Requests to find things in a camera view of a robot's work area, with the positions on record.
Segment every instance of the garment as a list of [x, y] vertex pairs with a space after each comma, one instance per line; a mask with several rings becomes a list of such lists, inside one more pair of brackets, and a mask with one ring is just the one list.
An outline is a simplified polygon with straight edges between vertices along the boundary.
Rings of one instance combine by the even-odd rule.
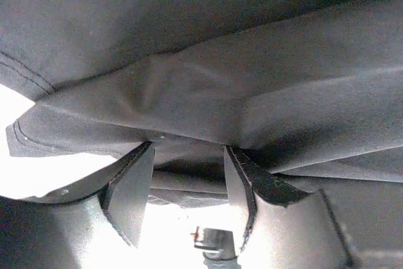
[[0, 82], [37, 102], [7, 130], [12, 156], [120, 157], [151, 140], [157, 171], [223, 182], [229, 144], [273, 173], [329, 175], [318, 165], [342, 163], [401, 181], [383, 169], [403, 146], [402, 0], [1, 0], [0, 10]]

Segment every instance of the fabric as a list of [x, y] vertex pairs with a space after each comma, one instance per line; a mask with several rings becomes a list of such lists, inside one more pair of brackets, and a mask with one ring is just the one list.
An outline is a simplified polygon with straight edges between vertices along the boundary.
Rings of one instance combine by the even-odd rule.
[[[211, 181], [223, 144], [273, 173], [346, 175], [312, 165], [352, 159], [362, 178], [393, 178], [389, 164], [403, 175], [402, 0], [0, 0], [0, 12], [0, 83], [37, 102], [7, 129], [12, 156], [120, 157], [151, 140], [156, 170]], [[223, 195], [182, 187], [155, 190]]]

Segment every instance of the dark gray cloth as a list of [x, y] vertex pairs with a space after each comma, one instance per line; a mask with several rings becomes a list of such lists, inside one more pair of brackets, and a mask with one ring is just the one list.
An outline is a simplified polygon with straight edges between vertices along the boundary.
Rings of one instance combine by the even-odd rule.
[[37, 102], [10, 154], [151, 140], [157, 170], [221, 182], [223, 144], [271, 172], [386, 169], [403, 146], [403, 1], [343, 1], [0, 0], [0, 82]]

